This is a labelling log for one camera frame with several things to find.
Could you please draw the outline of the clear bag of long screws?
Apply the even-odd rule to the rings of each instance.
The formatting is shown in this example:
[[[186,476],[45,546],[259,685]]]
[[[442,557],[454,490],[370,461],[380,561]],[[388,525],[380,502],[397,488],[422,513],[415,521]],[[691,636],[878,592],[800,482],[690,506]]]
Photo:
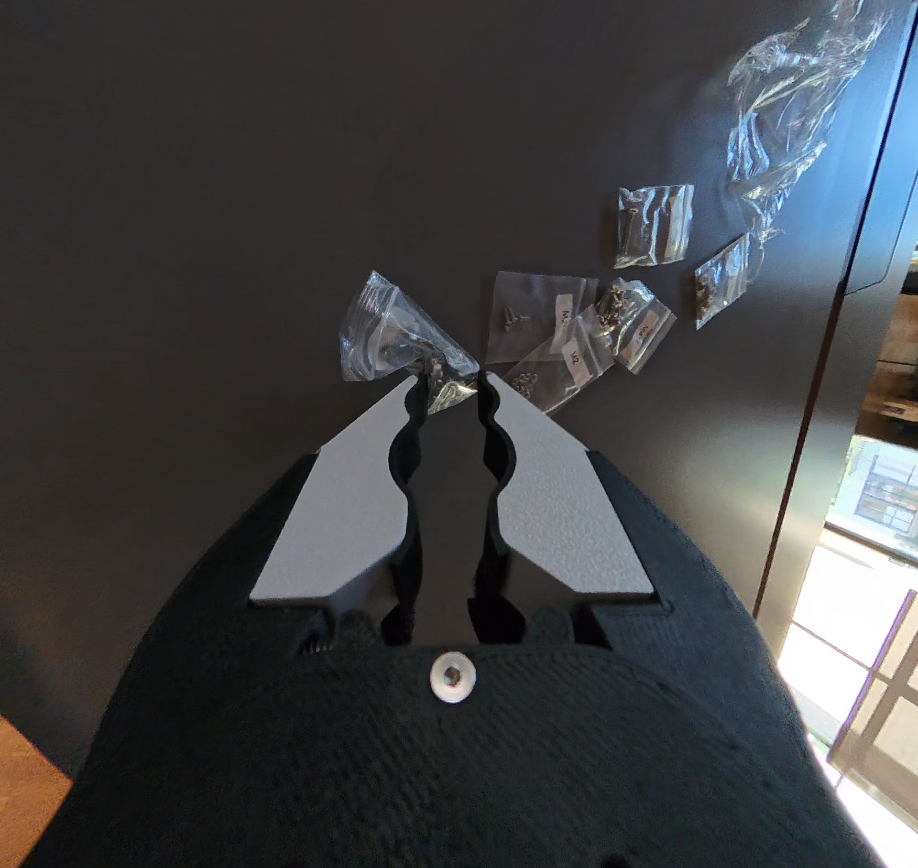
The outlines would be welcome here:
[[[615,268],[683,261],[693,218],[694,184],[620,188]]]

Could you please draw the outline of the clear bag of hardware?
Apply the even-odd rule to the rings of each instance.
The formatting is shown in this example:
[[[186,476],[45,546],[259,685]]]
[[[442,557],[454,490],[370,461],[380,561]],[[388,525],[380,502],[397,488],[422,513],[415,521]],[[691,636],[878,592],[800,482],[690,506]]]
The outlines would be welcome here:
[[[741,235],[695,270],[697,330],[745,294],[749,286],[750,237],[748,233]]]

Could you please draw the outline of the large grid window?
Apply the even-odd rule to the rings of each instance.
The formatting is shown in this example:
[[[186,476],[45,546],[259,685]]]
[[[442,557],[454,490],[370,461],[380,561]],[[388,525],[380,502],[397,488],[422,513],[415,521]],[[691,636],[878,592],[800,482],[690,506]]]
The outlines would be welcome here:
[[[857,436],[778,659],[809,745],[855,824],[887,866],[917,865],[917,825],[828,762],[909,590],[917,595],[917,454]]]

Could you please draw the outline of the bag of round-head screws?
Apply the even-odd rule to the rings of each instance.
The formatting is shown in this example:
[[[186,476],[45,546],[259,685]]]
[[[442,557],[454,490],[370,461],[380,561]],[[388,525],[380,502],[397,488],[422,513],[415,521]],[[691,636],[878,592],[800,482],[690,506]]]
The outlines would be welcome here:
[[[677,317],[640,281],[614,280],[596,304],[603,341],[633,375],[646,366]]]

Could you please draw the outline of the small clear screw bag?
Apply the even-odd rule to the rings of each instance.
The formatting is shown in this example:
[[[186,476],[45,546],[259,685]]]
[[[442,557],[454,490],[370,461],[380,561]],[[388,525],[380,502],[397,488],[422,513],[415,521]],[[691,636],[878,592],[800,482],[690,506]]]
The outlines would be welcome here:
[[[372,381],[407,370],[425,375],[430,414],[476,393],[479,364],[402,289],[370,272],[339,328],[341,376]]]

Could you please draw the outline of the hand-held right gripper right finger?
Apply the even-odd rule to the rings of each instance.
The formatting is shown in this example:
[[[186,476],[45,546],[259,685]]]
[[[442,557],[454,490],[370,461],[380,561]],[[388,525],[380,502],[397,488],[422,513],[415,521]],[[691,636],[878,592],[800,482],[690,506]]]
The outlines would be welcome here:
[[[479,374],[477,406],[496,481],[468,599],[478,642],[521,643],[545,608],[590,638],[592,607],[652,602],[655,587],[587,447],[492,372]]]

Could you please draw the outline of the grey desk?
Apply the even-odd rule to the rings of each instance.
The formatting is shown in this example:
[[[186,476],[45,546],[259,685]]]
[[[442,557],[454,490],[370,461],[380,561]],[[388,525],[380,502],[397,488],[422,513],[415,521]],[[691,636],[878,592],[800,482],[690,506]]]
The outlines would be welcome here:
[[[832,310],[916,0],[889,13],[749,286],[728,76],[823,0],[2,0],[2,715],[79,770],[156,613],[297,458],[377,270],[484,361],[499,271],[641,278],[677,323],[559,420],[783,639]],[[694,184],[681,262],[615,268],[620,188]]]

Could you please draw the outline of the clear bag single screw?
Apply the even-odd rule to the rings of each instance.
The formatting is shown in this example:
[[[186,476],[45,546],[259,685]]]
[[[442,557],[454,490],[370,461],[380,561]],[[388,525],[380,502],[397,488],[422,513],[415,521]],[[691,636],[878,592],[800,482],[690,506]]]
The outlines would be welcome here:
[[[568,321],[596,300],[599,281],[500,271],[495,280],[486,362],[518,362],[545,342],[560,342]]]

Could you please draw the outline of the clear bag of small nuts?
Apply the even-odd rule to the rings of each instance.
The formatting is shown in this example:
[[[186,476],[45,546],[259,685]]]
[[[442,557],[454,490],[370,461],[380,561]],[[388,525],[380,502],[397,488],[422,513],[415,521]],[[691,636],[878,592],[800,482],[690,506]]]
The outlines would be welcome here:
[[[502,380],[546,415],[555,414],[615,363],[593,305],[573,317],[555,338],[537,346]]]

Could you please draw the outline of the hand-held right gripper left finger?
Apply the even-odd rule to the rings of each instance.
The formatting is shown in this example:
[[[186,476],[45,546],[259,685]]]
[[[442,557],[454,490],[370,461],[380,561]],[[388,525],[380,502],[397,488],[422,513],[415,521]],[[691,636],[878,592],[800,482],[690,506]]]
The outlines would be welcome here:
[[[369,616],[384,642],[410,642],[422,548],[409,484],[419,469],[423,377],[407,377],[313,457],[249,601],[334,621]]]

